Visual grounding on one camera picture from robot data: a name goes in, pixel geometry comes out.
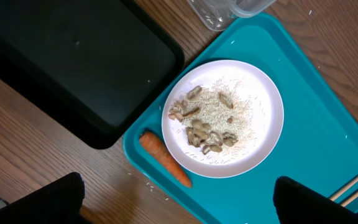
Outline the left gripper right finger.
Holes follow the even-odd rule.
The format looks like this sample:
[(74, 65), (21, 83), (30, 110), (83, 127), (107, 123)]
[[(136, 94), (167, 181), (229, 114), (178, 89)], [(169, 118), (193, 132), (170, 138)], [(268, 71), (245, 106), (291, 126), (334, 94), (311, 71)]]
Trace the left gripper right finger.
[(281, 224), (358, 224), (358, 213), (286, 176), (275, 182), (273, 204)]

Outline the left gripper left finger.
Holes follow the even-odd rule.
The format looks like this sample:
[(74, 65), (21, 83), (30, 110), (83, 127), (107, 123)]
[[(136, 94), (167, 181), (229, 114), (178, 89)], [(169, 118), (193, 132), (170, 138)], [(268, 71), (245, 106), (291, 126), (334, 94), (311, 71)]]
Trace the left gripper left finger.
[(85, 224), (84, 198), (83, 179), (71, 172), (13, 203), (0, 197), (0, 223)]

